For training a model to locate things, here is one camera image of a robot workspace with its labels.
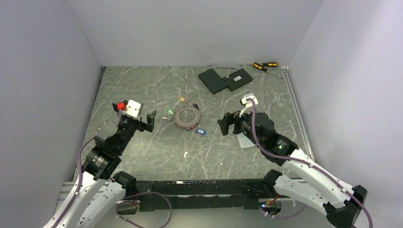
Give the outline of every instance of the gear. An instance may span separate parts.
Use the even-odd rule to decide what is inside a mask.
[[[179,115],[181,114],[181,112],[183,112],[185,110],[188,110],[188,111],[191,111],[194,113],[194,119],[188,123],[179,119]],[[200,111],[197,108],[193,107],[192,105],[188,105],[188,104],[185,106],[176,108],[175,114],[173,115],[173,120],[175,121],[175,124],[182,128],[194,127],[196,124],[199,123],[200,118],[201,118]]]

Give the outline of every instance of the white plug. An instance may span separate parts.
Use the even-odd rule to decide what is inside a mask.
[[[255,102],[256,106],[258,106],[258,104],[259,104],[259,102],[256,99],[254,94],[250,93],[250,94],[244,95],[240,102],[241,102],[241,104],[245,105],[245,108],[241,110],[240,116],[242,116],[244,113],[248,114],[248,113],[252,112],[253,105],[252,105],[251,101],[246,100],[248,98],[253,99],[253,101]]]
[[[122,114],[137,118],[141,114],[142,105],[134,100],[129,100],[126,105],[126,110],[122,111]]]

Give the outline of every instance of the screwdriver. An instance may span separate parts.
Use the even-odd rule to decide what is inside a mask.
[[[256,68],[256,69],[259,69],[259,70],[262,70],[262,71],[264,71],[264,72],[267,72],[267,73],[271,73],[269,70],[267,70],[266,68],[264,68],[262,65],[260,65],[259,63],[253,63],[253,65],[252,65],[254,68]],[[276,76],[276,77],[278,77],[278,78],[280,78],[280,79],[283,79],[283,78],[281,78],[281,77],[279,77],[278,75],[275,75],[275,74],[273,74],[273,73],[271,73],[272,75],[274,75],[274,76]]]
[[[271,62],[271,63],[262,63],[263,67],[278,67],[278,63]]]

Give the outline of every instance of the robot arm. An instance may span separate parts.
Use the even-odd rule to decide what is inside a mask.
[[[113,135],[109,132],[100,131],[94,137],[95,147],[87,155],[82,168],[82,180],[77,179],[75,187],[57,210],[52,219],[44,228],[75,228],[92,227],[96,224],[111,206],[115,205],[126,194],[133,194],[136,179],[127,173],[115,174],[116,183],[112,183],[108,192],[98,197],[91,205],[91,199],[98,190],[106,183],[116,167],[119,165],[127,144],[133,137],[135,131],[154,130],[154,118],[156,111],[147,115],[147,122],[144,123],[140,117],[142,105],[136,101],[124,100],[120,103],[113,103],[114,110],[122,112],[121,120],[117,131]]]
[[[352,227],[361,207],[348,193],[363,204],[367,190],[341,181],[316,164],[289,138],[277,133],[274,122],[265,113],[250,113],[254,106],[252,101],[257,104],[253,94],[245,95],[240,101],[245,105],[242,111],[226,113],[217,121],[222,134],[227,135],[233,124],[234,134],[243,133],[261,149],[266,159],[293,171],[308,183],[296,183],[271,170],[263,179],[267,191],[292,197],[317,209],[337,228]]]

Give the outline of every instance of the gray marble surface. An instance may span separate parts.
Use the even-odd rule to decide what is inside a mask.
[[[258,112],[270,109],[276,130],[305,149],[289,91],[284,79],[258,71],[245,70],[253,77],[246,86],[231,92],[225,89],[215,95],[205,87],[198,74],[204,66],[107,67],[89,122],[86,140],[98,129],[114,133],[117,123],[112,102],[132,99],[144,104],[142,115],[156,110],[154,132],[136,132],[121,156],[116,172],[123,170],[138,180],[200,180],[262,178],[270,170],[281,171],[266,160],[258,148],[242,149],[232,134],[222,136],[217,119],[226,112],[242,109],[239,100],[254,93],[259,101]],[[215,69],[224,77],[235,69]],[[273,73],[280,75],[281,69]],[[201,110],[200,127],[205,136],[185,131],[162,117],[168,108],[181,105],[179,96],[196,102]],[[82,160],[95,145],[90,143]]]

